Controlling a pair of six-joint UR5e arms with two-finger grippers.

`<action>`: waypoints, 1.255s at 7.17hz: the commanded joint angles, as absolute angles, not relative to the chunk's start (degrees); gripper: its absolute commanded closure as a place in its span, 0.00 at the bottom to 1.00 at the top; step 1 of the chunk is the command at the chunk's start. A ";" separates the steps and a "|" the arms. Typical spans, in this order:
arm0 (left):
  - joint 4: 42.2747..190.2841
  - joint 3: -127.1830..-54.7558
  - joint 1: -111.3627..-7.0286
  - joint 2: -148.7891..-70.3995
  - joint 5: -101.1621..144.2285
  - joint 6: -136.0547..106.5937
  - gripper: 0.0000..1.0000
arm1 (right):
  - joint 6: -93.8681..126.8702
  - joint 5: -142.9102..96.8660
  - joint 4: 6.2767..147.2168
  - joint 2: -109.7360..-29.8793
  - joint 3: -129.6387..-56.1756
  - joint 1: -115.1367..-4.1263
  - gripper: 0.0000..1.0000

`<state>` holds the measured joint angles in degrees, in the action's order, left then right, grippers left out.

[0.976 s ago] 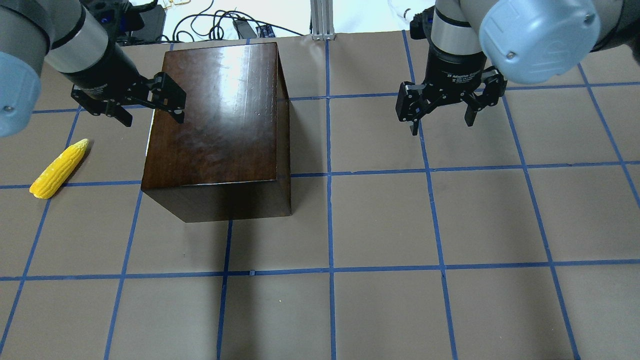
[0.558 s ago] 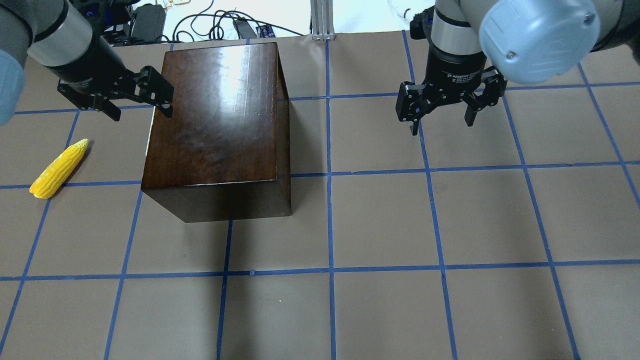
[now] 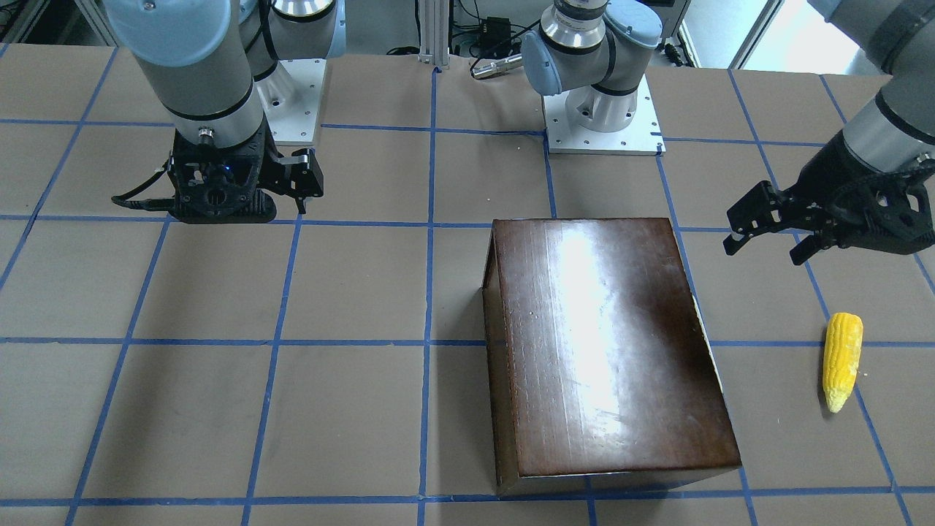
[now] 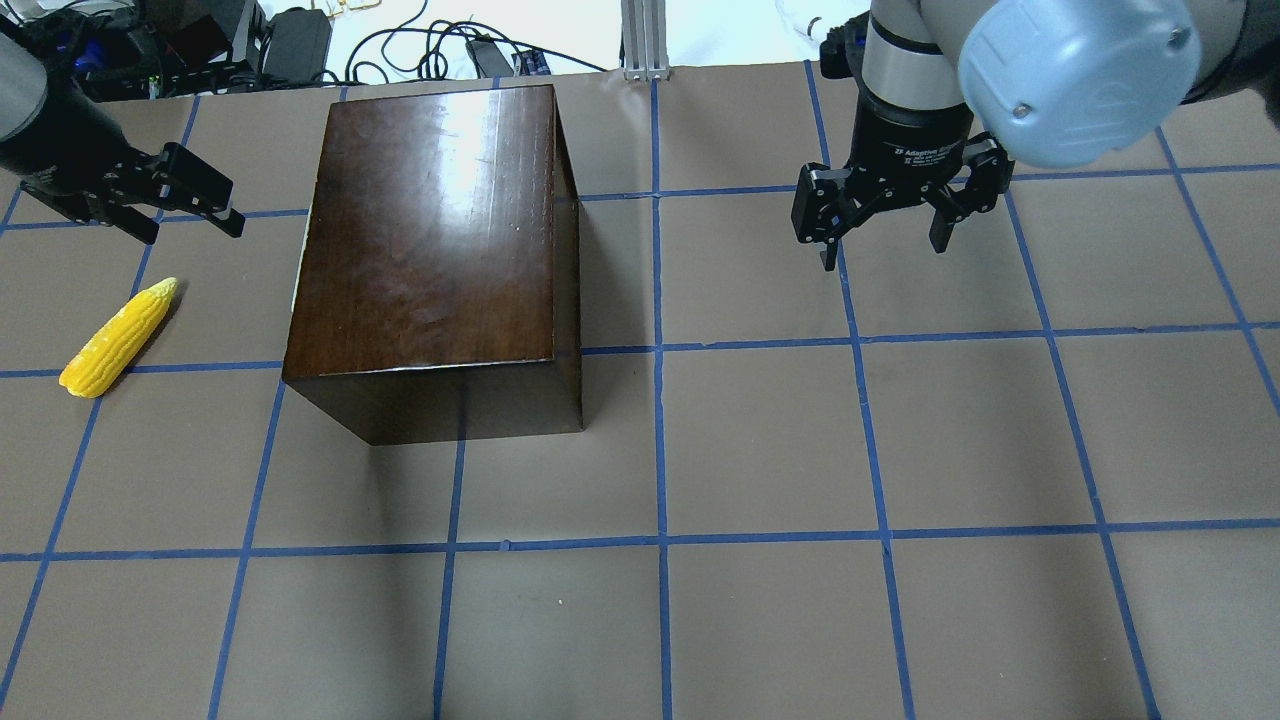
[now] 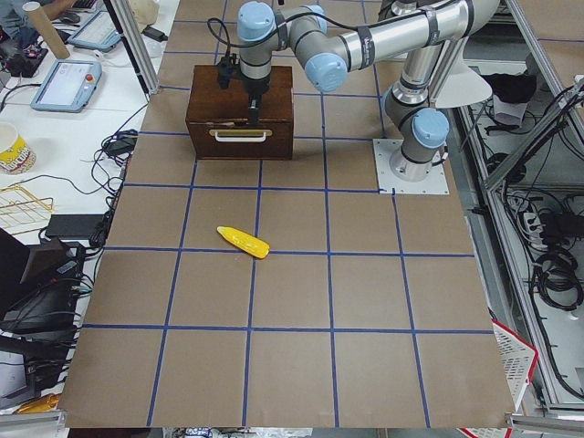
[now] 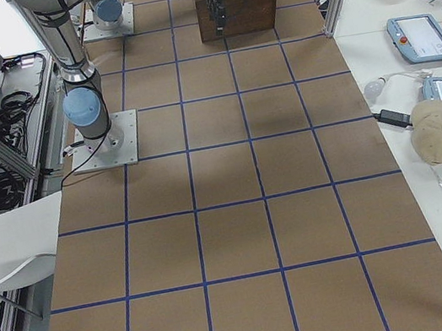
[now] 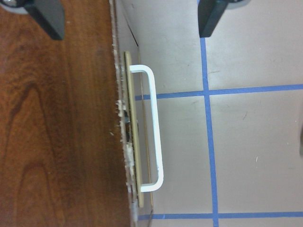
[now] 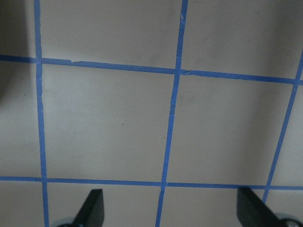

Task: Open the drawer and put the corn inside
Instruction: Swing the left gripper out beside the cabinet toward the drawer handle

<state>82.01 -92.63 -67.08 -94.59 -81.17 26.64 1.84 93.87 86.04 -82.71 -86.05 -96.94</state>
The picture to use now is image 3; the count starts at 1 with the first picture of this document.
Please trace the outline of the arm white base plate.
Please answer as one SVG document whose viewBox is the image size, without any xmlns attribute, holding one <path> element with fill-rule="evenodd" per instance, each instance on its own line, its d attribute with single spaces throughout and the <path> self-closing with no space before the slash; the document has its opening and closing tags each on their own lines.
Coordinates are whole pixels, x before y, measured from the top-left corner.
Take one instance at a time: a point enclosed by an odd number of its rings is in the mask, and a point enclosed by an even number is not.
<svg viewBox="0 0 935 526">
<path fill-rule="evenodd" d="M 278 63 L 257 84 L 272 137 L 279 146 L 313 146 L 324 96 L 327 60 Z"/>
<path fill-rule="evenodd" d="M 612 96 L 591 86 L 542 99 L 549 152 L 660 156 L 667 150 L 647 77 Z"/>
</svg>

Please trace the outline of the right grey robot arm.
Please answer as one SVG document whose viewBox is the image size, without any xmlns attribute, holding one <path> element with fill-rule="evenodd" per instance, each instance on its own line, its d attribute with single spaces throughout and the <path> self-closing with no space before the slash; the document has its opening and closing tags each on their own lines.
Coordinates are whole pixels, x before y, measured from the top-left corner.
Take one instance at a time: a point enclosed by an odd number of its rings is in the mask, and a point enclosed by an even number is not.
<svg viewBox="0 0 935 526">
<path fill-rule="evenodd" d="M 289 156 L 271 120 L 306 116 L 285 69 L 346 50 L 342 1 L 107 1 L 108 23 L 175 126 L 163 167 L 112 202 L 185 224 L 263 224 L 324 194 L 307 137 Z"/>
</svg>

